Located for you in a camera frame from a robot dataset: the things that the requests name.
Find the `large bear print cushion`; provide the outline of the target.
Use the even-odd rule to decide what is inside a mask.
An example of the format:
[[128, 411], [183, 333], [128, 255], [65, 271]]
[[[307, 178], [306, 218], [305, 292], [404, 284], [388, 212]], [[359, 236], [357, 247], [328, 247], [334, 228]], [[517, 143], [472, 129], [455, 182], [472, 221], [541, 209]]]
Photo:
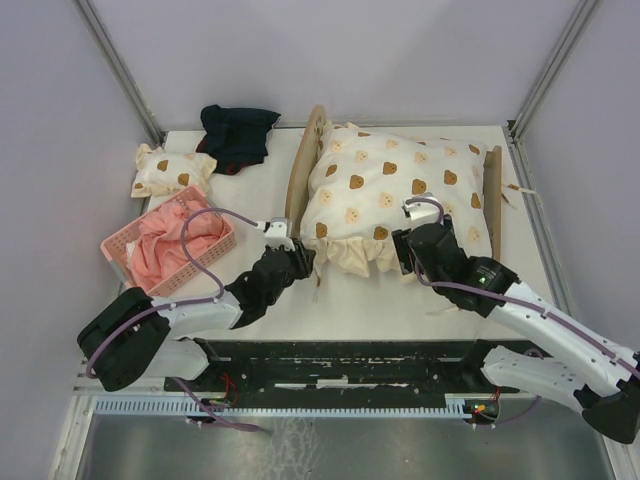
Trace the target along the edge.
[[451, 216], [467, 255], [491, 255], [483, 212], [488, 150], [479, 140], [413, 138], [327, 123], [300, 224], [301, 240], [316, 253], [315, 273], [326, 264], [363, 278], [373, 268], [399, 272], [392, 233], [408, 226], [404, 201], [426, 194]]

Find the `wooden pet bed frame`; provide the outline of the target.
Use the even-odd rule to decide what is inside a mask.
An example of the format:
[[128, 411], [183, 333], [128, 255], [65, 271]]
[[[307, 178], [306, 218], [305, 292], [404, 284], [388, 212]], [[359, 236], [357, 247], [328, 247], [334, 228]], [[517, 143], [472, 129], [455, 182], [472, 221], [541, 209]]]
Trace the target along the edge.
[[[294, 238], [300, 235], [301, 219], [309, 201], [308, 178], [319, 159], [321, 134], [327, 122], [323, 105], [311, 110], [291, 169], [284, 216], [291, 223]], [[495, 145], [484, 158], [483, 214], [492, 248], [492, 257], [502, 253], [502, 147]]]

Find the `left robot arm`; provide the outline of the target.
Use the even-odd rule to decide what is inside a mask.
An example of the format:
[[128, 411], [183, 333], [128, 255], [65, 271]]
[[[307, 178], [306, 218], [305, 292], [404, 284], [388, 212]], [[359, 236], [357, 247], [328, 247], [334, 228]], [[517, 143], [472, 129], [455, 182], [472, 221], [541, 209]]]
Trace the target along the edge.
[[220, 381], [221, 366], [197, 344], [197, 335], [253, 324], [286, 288], [309, 278], [315, 252], [297, 239], [293, 246], [267, 247], [219, 298], [175, 299], [150, 296], [140, 287], [125, 290], [78, 334], [88, 360], [86, 376], [108, 392], [143, 377], [178, 377], [198, 389], [212, 389]]

